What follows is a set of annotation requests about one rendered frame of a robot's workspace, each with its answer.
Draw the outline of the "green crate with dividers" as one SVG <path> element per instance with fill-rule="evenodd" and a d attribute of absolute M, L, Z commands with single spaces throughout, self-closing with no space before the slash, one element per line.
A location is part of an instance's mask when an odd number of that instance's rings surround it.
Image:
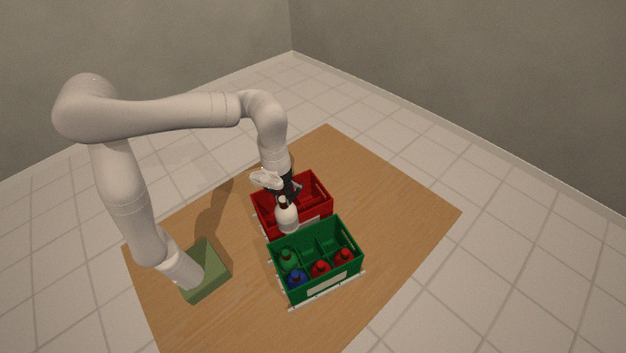
<path fill-rule="evenodd" d="M 334 256 L 343 248 L 349 249 L 355 258 L 334 268 Z M 286 281 L 291 271 L 282 275 L 277 263 L 277 258 L 284 249 L 297 251 L 298 259 L 300 258 L 299 267 L 294 270 L 304 272 L 309 281 L 290 291 Z M 297 305 L 359 273 L 365 256 L 337 213 L 273 241 L 270 255 L 293 305 Z M 310 269 L 319 260 L 326 261 L 332 270 L 311 280 Z"/>

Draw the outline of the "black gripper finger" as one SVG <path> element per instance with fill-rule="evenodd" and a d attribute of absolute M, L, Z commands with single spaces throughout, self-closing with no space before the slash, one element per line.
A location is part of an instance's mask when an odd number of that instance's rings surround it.
<path fill-rule="evenodd" d="M 293 199 L 295 199 L 298 196 L 299 192 L 301 191 L 304 185 L 302 182 L 300 182 L 299 184 L 294 182 L 293 180 L 291 182 L 293 183 L 294 192 L 292 192 L 291 188 L 286 190 L 285 186 L 283 186 L 283 188 L 281 189 L 282 194 L 285 195 L 287 206 L 290 206 L 292 204 Z"/>
<path fill-rule="evenodd" d="M 274 190 L 274 189 L 270 189 L 270 188 L 264 188 L 264 189 L 265 189 L 265 191 L 267 193 L 272 193 L 274 195 L 274 198 L 275 198 L 276 202 L 278 203 L 278 201 L 279 201 L 278 198 L 281 196 L 281 192 L 279 190 Z"/>

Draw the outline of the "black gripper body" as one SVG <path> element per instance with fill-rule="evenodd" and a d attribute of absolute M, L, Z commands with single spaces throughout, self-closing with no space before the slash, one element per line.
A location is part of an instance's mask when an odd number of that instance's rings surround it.
<path fill-rule="evenodd" d="M 293 186 L 293 183 L 291 181 L 292 180 L 294 181 L 292 177 L 292 167 L 290 168 L 288 173 L 286 173 L 283 176 L 280 176 L 280 178 L 283 180 L 286 190 L 290 189 Z"/>

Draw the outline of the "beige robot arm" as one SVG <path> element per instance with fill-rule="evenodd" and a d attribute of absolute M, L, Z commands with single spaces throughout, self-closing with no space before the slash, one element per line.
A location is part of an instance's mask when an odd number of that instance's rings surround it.
<path fill-rule="evenodd" d="M 84 72 L 62 86 L 51 114 L 61 136 L 87 145 L 98 194 L 124 236 L 132 259 L 139 266 L 153 267 L 186 291 L 202 283 L 204 269 L 155 224 L 148 189 L 128 138 L 182 129 L 229 128 L 250 117 L 258 132 L 262 170 L 251 172 L 249 181 L 281 190 L 280 176 L 291 168 L 288 117 L 277 98 L 263 89 L 185 92 L 127 101 L 120 100 L 107 79 Z"/>

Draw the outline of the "blue bottle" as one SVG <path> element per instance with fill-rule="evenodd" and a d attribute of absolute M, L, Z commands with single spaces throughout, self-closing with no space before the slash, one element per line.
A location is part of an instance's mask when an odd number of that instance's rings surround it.
<path fill-rule="evenodd" d="M 288 274 L 286 282 L 287 282 L 288 290 L 292 290 L 292 289 L 297 288 L 299 285 L 303 283 L 307 283 L 309 281 L 308 281 L 308 277 L 306 276 L 304 272 L 302 272 L 301 270 L 293 270 L 292 272 Z"/>

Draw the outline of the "red crate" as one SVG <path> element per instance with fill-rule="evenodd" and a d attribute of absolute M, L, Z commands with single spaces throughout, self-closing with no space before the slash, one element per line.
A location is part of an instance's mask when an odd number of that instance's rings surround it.
<path fill-rule="evenodd" d="M 300 182 L 304 184 L 298 196 L 293 199 L 299 216 L 298 230 L 333 215 L 333 198 L 311 169 L 293 176 L 293 179 L 298 184 Z M 274 215 L 276 205 L 277 202 L 272 193 L 267 193 L 265 189 L 261 189 L 256 194 L 254 208 L 270 243 L 287 235 L 282 233 L 276 225 Z"/>

